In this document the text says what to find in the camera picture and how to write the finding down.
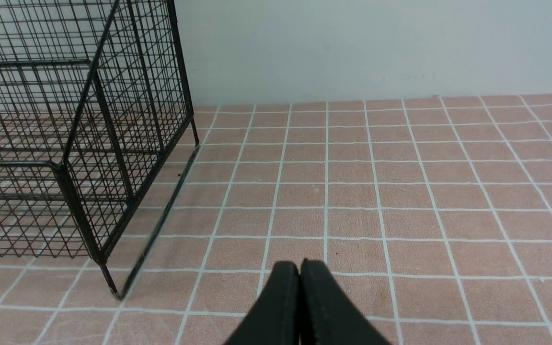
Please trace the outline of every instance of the black wire cage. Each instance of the black wire cage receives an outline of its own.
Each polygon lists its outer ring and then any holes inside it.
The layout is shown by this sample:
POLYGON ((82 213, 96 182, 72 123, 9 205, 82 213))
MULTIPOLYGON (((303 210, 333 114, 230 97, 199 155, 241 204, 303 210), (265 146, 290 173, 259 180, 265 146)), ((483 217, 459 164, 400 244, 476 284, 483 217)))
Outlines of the black wire cage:
POLYGON ((124 298, 163 219, 121 290, 107 260, 189 124, 169 207, 199 147, 173 0, 0 0, 0 256, 89 255, 124 298))

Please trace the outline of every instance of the cage bottom frame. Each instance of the cage bottom frame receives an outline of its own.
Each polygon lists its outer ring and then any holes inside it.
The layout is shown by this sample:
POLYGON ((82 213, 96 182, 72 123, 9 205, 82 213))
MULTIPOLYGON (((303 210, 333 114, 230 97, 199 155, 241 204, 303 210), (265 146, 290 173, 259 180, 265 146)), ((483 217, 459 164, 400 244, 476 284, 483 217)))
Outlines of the cage bottom frame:
MULTIPOLYGON (((99 265, 99 269, 101 269, 101 273, 103 274, 103 277, 105 278, 106 283, 108 284, 108 288, 110 288, 110 293, 112 293, 112 296, 118 301, 122 301, 125 299, 125 296, 129 293, 129 289, 131 288, 133 282, 136 280, 136 277, 138 276, 138 273, 142 269, 142 266, 144 265, 144 261, 146 260, 148 254, 150 253, 150 250, 152 249, 153 245, 156 242, 156 239, 159 237, 159 234, 163 228, 163 225, 167 219, 167 216, 169 215, 169 212, 171 212, 171 209, 173 207, 174 202, 176 201, 176 198, 178 194, 180 193, 180 188, 182 188, 182 185, 184 184, 184 180, 186 179, 186 176, 189 173, 189 170, 191 169, 191 166, 193 166, 193 162, 195 162, 195 157, 197 157, 197 153, 199 151, 199 136, 197 135, 197 126, 195 125, 195 117, 191 113, 190 115, 190 121, 186 121, 183 125, 183 127, 180 130, 180 133, 177 136, 177 139, 174 140, 173 145, 165 152, 165 155, 163 159, 159 162, 159 168, 155 170, 154 174, 152 176, 149 176, 149 179, 153 181, 156 177, 156 175, 161 170, 163 164, 165 163, 167 157, 171 154, 174 147, 176 146, 178 140, 182 137, 184 132, 188 129, 188 125, 191 124, 191 128, 193 131, 193 138, 195 140, 195 147, 193 148, 193 152, 191 153, 189 159, 186 162, 186 165, 184 166, 184 170, 180 173, 180 178, 178 179, 178 183, 176 183, 176 187, 172 192, 172 195, 169 198, 169 201, 167 201, 167 204, 165 208, 163 209, 163 213, 161 214, 159 220, 157 221, 155 228, 153 229, 152 233, 149 236, 149 240, 147 240, 144 249, 142 249, 140 255, 136 259, 135 264, 133 265, 133 268, 131 271, 129 271, 129 275, 127 275, 127 278, 125 278, 125 281, 123 282, 122 288, 117 288, 116 283, 114 283, 114 280, 112 279, 112 275, 110 273, 110 270, 107 266, 107 259, 109 257, 109 253, 103 258, 103 263, 98 262, 98 260, 95 260, 95 258, 92 258, 96 264, 99 265)), ((138 198, 138 200, 135 202, 133 207, 133 212, 135 213, 136 209, 140 205, 140 202, 142 201, 142 198, 138 198)), ((115 239, 115 241, 120 238, 123 231, 118 232, 118 236, 115 239)))

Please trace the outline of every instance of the pink tile floor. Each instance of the pink tile floor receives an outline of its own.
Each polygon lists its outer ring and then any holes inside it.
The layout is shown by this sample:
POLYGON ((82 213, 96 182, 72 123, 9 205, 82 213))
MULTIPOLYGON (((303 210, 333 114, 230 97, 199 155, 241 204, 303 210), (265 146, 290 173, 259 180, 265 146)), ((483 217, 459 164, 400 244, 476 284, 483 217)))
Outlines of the pink tile floor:
MULTIPOLYGON (((272 264, 304 257, 394 344, 552 344, 552 94, 202 107, 196 120, 204 144, 127 299, 85 258, 0 258, 0 344, 219 344, 272 264)), ((117 245, 117 280, 191 142, 117 245)))

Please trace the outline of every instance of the cage wire mesh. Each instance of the cage wire mesh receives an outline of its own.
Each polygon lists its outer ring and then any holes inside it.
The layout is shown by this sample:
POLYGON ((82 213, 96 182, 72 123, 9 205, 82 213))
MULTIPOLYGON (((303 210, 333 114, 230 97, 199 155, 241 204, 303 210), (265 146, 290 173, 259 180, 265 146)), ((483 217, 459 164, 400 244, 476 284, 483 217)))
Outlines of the cage wire mesh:
POLYGON ((0 0, 0 255, 105 261, 192 119, 177 40, 172 0, 0 0))

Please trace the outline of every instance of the white wall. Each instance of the white wall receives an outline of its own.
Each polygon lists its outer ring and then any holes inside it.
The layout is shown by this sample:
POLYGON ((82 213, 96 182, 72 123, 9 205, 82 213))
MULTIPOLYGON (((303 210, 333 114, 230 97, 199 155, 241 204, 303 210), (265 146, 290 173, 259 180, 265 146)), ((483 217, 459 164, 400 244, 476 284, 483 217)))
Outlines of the white wall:
POLYGON ((176 4, 196 104, 552 92, 552 1, 176 4))

